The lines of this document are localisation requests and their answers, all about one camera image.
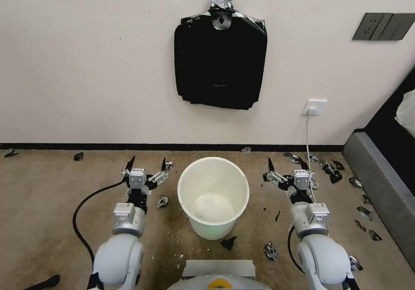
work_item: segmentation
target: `black bag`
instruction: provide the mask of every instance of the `black bag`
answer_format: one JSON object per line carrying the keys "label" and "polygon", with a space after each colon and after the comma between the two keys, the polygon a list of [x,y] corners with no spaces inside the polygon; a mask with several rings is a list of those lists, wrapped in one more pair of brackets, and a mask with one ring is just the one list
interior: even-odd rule
{"label": "black bag", "polygon": [[249,109],[258,101],[267,49],[265,22],[220,7],[183,18],[174,34],[177,92],[183,100]]}

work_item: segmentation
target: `white cloth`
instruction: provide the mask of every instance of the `white cloth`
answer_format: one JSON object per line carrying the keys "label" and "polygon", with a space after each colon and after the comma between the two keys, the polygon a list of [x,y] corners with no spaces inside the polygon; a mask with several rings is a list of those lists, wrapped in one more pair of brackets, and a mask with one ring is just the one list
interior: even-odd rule
{"label": "white cloth", "polygon": [[415,137],[415,89],[403,95],[395,119]]}

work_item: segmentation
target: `white power cord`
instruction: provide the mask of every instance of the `white power cord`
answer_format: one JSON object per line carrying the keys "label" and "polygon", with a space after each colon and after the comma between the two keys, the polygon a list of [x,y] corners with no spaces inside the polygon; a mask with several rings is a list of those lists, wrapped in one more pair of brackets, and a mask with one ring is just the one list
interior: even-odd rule
{"label": "white power cord", "polygon": [[310,171],[310,178],[308,179],[308,187],[310,188],[311,192],[311,199],[314,203],[316,203],[316,198],[314,197],[313,188],[310,185],[311,178],[313,176],[313,173],[311,171],[311,162],[310,162],[310,150],[308,148],[308,121],[310,120],[310,115],[307,114],[307,124],[306,124],[306,147],[307,147],[307,158],[308,158],[308,169]]}

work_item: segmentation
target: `yellow label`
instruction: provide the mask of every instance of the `yellow label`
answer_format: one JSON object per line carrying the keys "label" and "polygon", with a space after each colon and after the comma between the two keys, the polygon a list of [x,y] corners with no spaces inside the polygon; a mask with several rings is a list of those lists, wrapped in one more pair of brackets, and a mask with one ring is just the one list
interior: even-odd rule
{"label": "yellow label", "polygon": [[212,281],[207,288],[208,289],[233,289],[229,281],[224,280],[224,279],[216,279]]}

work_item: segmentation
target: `black baseboard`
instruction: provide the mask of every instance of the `black baseboard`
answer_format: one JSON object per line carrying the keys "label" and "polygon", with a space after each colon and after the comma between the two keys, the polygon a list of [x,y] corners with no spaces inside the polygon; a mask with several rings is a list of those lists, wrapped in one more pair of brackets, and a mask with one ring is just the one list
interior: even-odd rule
{"label": "black baseboard", "polygon": [[[174,151],[240,151],[250,147],[254,152],[305,152],[305,145],[274,144],[140,144],[140,143],[0,143],[0,150],[174,150]],[[309,145],[312,152],[341,152],[344,145]]]}

